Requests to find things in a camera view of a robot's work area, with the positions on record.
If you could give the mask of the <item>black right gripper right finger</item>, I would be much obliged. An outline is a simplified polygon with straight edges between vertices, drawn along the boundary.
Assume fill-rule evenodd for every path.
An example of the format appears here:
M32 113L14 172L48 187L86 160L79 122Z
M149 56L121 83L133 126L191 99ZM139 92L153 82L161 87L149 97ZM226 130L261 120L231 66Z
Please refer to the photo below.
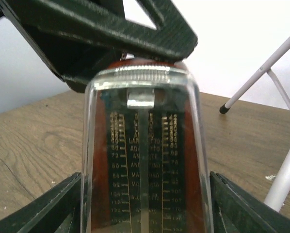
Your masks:
M290 219L257 200L222 174L211 172L216 233L290 233Z

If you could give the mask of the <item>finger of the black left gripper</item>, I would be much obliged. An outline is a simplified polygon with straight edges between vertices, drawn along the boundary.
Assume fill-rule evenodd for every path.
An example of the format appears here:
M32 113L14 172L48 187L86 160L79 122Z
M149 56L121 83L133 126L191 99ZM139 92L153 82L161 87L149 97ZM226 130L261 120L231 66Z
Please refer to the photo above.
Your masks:
M172 1L139 5L155 28L127 20L120 0L0 0L0 18L10 20L57 78L82 93L123 54L177 62L197 46L197 35Z

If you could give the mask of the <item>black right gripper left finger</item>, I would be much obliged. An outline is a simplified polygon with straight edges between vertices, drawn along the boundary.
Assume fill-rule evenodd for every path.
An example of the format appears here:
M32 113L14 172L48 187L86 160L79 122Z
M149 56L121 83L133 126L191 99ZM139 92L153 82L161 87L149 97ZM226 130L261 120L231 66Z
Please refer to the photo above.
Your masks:
M0 220L0 233L79 233L80 203L81 174L76 172Z

